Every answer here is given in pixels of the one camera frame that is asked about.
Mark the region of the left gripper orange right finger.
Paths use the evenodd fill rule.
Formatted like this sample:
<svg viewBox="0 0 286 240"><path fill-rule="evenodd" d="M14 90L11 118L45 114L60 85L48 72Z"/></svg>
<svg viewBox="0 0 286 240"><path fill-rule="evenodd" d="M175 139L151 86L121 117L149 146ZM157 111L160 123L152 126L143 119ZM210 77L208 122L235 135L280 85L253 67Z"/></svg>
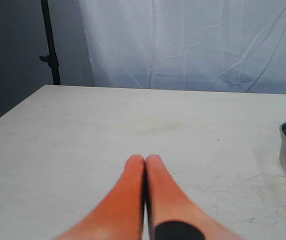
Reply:
<svg viewBox="0 0 286 240"><path fill-rule="evenodd" d="M194 204L158 155L146 158L149 234L152 240L242 240Z"/></svg>

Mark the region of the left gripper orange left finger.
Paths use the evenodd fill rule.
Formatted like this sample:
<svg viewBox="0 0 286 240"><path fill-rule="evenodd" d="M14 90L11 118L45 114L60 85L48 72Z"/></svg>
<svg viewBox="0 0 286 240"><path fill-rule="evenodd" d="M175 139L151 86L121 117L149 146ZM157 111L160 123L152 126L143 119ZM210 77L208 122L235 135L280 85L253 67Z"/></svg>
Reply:
<svg viewBox="0 0 286 240"><path fill-rule="evenodd" d="M139 240L144 220L145 160L132 155L111 191L58 240Z"/></svg>

